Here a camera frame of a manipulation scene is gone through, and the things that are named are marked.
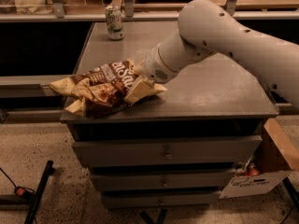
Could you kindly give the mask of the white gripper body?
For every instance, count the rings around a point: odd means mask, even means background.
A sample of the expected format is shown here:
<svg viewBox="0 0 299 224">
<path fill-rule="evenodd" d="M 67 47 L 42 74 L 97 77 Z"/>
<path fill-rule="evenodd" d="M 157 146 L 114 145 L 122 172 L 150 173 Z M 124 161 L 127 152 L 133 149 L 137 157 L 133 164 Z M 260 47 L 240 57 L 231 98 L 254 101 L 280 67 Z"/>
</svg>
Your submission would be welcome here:
<svg viewBox="0 0 299 224">
<path fill-rule="evenodd" d="M 142 73 L 156 83 L 165 84 L 175 78 L 178 73 L 168 68 L 159 52 L 160 45 L 154 47 L 143 62 Z"/>
</svg>

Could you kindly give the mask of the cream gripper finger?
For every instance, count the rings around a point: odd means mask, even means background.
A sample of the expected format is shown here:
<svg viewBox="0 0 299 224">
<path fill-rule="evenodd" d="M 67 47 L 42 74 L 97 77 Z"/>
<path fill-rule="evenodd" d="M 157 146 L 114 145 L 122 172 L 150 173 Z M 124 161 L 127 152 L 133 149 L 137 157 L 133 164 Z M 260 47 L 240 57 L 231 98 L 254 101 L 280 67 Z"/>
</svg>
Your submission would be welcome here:
<svg viewBox="0 0 299 224">
<path fill-rule="evenodd" d="M 139 76 L 142 76 L 144 74 L 143 68 L 144 68 L 144 62 L 135 63 L 133 65 L 133 71 Z"/>
<path fill-rule="evenodd" d="M 124 101 L 134 104 L 139 100 L 150 96 L 154 91 L 154 81 L 144 76 L 139 76 L 127 92 Z"/>
</svg>

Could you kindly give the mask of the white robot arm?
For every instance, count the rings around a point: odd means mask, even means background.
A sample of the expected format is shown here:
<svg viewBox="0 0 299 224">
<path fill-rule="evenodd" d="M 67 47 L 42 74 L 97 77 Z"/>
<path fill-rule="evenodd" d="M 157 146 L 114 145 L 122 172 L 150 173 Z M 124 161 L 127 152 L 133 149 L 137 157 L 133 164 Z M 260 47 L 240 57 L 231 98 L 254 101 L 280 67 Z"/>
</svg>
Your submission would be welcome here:
<svg viewBox="0 0 299 224">
<path fill-rule="evenodd" d="M 193 0 L 178 15 L 178 28 L 133 71 L 151 85 L 165 84 L 190 64 L 221 53 L 299 108 L 299 46 L 252 30 L 208 0 Z"/>
</svg>

